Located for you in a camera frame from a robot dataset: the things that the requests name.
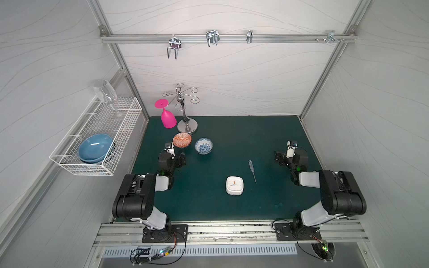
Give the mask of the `clear handle screwdriver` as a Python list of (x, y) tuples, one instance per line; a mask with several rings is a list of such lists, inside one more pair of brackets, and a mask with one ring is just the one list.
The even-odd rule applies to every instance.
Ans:
[(254, 178), (254, 182), (255, 182), (255, 184), (257, 184), (257, 179), (256, 179), (256, 176), (255, 176), (255, 169), (254, 169), (253, 162), (251, 160), (249, 160), (248, 163), (249, 163), (250, 171), (251, 171), (252, 176)]

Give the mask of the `white alarm clock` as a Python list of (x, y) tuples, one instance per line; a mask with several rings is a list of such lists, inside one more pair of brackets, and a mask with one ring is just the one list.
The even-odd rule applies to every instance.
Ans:
[(239, 176), (229, 176), (226, 179), (225, 188), (228, 195), (242, 195), (244, 192), (244, 181)]

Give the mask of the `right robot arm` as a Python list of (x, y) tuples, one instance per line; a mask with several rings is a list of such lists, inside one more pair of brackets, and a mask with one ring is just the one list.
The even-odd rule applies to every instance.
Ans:
[(295, 235), (305, 229), (313, 231), (341, 217), (365, 214), (366, 200), (353, 173), (332, 170), (309, 172), (307, 151), (295, 146), (290, 146), (285, 152), (275, 151), (274, 162), (289, 169), (295, 185), (320, 190), (320, 201), (298, 212), (290, 223)]

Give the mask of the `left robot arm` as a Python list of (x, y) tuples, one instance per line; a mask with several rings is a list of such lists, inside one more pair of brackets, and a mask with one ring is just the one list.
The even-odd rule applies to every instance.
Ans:
[(158, 156), (159, 171), (147, 174), (126, 174), (112, 205), (116, 219), (143, 224), (150, 230), (163, 230), (168, 223), (165, 213), (155, 205), (155, 193), (168, 191), (174, 184), (174, 172), (186, 164), (185, 154), (164, 150)]

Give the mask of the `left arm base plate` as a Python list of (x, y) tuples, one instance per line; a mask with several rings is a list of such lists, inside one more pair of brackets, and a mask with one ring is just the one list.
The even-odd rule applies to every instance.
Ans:
[(162, 230), (143, 229), (142, 243), (185, 243), (188, 236), (187, 224), (173, 224)]

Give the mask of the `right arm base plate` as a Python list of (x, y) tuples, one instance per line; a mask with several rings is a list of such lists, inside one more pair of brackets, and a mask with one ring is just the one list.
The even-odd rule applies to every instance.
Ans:
[(296, 226), (289, 222), (275, 222), (272, 227), (278, 241), (322, 240), (321, 232), (316, 227)]

